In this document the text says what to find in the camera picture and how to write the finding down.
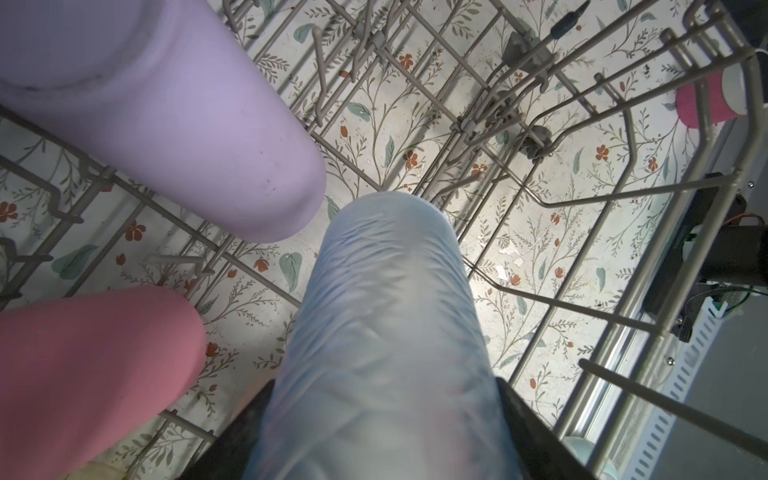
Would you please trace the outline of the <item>clear blue cup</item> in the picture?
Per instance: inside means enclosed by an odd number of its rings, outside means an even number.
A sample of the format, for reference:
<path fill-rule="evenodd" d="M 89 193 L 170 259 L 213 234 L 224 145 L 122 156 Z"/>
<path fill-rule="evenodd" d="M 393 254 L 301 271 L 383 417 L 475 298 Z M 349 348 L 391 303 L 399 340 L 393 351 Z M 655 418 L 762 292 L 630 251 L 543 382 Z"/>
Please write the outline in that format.
<path fill-rule="evenodd" d="M 518 479 L 456 235 L 379 192 L 324 236 L 249 479 Z"/>

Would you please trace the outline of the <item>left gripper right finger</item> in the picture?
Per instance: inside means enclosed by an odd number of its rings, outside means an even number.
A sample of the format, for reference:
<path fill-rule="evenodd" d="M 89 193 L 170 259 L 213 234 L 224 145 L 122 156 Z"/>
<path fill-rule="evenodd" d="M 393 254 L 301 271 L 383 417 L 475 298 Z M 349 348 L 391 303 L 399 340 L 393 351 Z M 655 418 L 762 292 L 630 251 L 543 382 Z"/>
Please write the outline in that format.
<path fill-rule="evenodd" d="M 593 474 L 566 449 L 508 382 L 501 377 L 495 380 L 523 478 L 592 480 Z"/>

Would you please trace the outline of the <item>lilac cup front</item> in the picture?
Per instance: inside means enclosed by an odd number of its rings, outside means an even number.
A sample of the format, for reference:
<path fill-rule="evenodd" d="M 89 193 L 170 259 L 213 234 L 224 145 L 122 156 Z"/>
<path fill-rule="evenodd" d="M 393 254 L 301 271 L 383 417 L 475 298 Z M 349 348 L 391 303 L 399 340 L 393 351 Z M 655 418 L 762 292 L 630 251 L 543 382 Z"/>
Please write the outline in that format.
<path fill-rule="evenodd" d="M 317 213 L 322 155 L 204 1 L 5 1 L 1 103 L 236 237 Z"/>

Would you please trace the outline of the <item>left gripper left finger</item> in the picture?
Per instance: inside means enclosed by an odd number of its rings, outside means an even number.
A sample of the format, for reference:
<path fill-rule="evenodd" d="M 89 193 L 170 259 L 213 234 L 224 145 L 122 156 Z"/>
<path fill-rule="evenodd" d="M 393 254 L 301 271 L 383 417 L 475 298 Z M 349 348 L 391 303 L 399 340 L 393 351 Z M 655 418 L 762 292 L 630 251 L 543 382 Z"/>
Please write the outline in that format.
<path fill-rule="evenodd" d="M 274 385 L 275 380 L 271 379 L 257 392 L 245 396 L 223 433 L 180 479 L 243 479 Z"/>

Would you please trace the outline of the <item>pink cup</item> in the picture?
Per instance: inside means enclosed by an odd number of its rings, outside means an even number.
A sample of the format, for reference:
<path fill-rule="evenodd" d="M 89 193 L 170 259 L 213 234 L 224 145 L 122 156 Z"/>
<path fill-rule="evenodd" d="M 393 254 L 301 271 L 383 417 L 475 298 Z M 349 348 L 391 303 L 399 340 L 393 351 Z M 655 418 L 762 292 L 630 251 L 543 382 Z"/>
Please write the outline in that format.
<path fill-rule="evenodd" d="M 205 350 L 198 312 L 163 287 L 2 313 L 2 478 L 78 469 L 182 397 Z"/>

